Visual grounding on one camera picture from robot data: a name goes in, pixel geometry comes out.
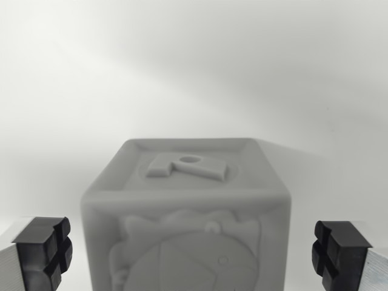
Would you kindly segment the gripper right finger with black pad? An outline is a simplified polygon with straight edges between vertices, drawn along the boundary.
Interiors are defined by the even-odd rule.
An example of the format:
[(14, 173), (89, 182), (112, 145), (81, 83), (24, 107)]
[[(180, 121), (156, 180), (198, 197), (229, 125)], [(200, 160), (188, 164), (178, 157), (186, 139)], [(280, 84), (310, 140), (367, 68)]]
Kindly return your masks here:
[(387, 226), (319, 220), (314, 234), (312, 264), (325, 290), (387, 290)]

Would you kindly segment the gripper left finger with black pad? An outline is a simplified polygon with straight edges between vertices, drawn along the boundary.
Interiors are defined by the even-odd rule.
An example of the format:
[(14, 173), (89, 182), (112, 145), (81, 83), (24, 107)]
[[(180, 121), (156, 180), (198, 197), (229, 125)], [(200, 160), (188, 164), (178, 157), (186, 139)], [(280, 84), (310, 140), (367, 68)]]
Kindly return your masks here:
[(1, 290), (57, 290), (73, 255), (67, 217), (25, 216), (1, 234)]

